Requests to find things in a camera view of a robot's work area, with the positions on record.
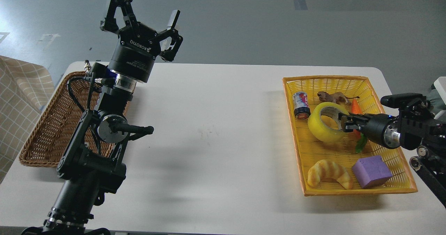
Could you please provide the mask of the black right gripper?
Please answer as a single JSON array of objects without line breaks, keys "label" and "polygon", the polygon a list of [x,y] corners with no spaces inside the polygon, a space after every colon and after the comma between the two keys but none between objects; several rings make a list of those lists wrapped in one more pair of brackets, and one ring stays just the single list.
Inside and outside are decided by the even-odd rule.
[{"label": "black right gripper", "polygon": [[363,133],[368,140],[389,149],[400,147],[400,133],[397,129],[398,118],[388,114],[338,113],[344,132]]}]

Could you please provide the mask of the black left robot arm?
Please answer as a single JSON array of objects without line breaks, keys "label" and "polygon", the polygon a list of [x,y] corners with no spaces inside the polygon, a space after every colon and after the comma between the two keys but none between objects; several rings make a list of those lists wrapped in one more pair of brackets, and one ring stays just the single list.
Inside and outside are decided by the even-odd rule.
[{"label": "black left robot arm", "polygon": [[183,41],[175,29],[180,11],[172,11],[167,29],[156,30],[139,22],[133,0],[110,0],[102,31],[118,36],[108,65],[85,60],[84,71],[71,74],[63,84],[81,111],[80,119],[57,164],[65,182],[41,227],[23,235],[86,235],[85,224],[102,205],[106,193],[116,193],[126,178],[123,157],[129,141],[154,131],[152,126],[130,125],[124,112],[137,83],[146,83],[157,57],[174,60]]}]

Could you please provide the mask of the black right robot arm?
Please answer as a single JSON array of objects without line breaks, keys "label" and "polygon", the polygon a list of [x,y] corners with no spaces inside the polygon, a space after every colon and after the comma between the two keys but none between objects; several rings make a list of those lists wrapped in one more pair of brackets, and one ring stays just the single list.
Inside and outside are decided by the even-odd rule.
[{"label": "black right robot arm", "polygon": [[381,98],[380,103],[398,109],[398,116],[388,114],[339,113],[344,132],[358,130],[369,141],[383,147],[416,150],[409,164],[441,204],[446,201],[445,122],[430,112],[430,101],[419,93],[403,93]]}]

